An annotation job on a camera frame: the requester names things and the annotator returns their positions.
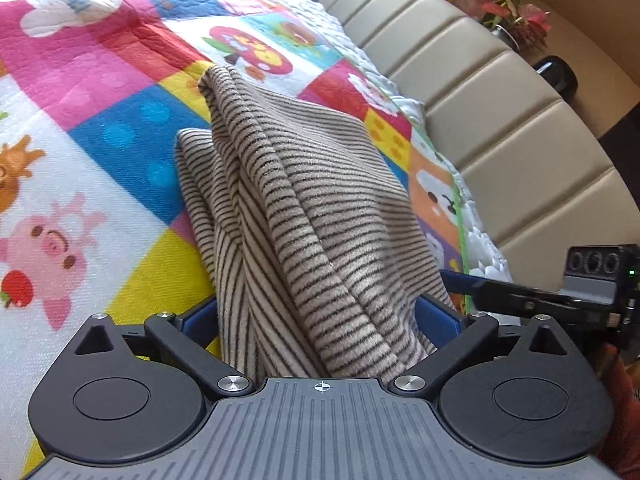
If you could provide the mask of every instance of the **striped cloth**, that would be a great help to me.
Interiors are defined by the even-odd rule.
[[[449,298],[363,124],[224,66],[199,88],[211,131],[179,132],[176,160],[217,288],[223,359],[257,381],[388,381],[433,351],[415,300]]]

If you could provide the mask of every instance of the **colorful quilt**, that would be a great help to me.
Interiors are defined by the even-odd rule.
[[[419,124],[270,0],[0,0],[0,477],[38,459],[29,396],[82,322],[142,322],[214,289],[174,168],[207,127],[212,63],[362,120],[441,267],[465,269],[460,197]]]

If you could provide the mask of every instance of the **cartoon strawberry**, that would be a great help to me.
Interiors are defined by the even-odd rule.
[[[11,270],[2,279],[0,286],[0,301],[4,302],[4,307],[11,304],[24,307],[33,300],[33,285],[27,276],[20,270]]]

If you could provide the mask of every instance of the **black knob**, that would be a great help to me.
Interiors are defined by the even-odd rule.
[[[612,402],[588,362],[555,320],[542,317],[507,357],[454,375],[438,406],[473,448],[531,465],[595,452],[613,420]]]
[[[29,420],[45,454],[113,464],[174,446],[202,420],[204,408],[193,379],[135,357],[111,318],[99,314],[40,381]]]
[[[562,99],[569,102],[578,90],[578,78],[564,59],[547,56],[537,62],[533,69],[549,83]]]

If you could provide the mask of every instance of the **cartoon pig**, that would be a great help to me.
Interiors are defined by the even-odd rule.
[[[83,250],[96,245],[90,232],[106,220],[99,211],[84,214],[83,203],[80,193],[66,206],[53,202],[51,216],[29,216],[8,238],[0,238],[0,261],[11,269],[0,286],[4,306],[25,307],[34,299],[42,300],[54,330],[64,324],[71,310],[70,295],[84,280],[87,264]],[[62,227],[63,219],[69,216],[82,222],[82,232],[76,238]]]

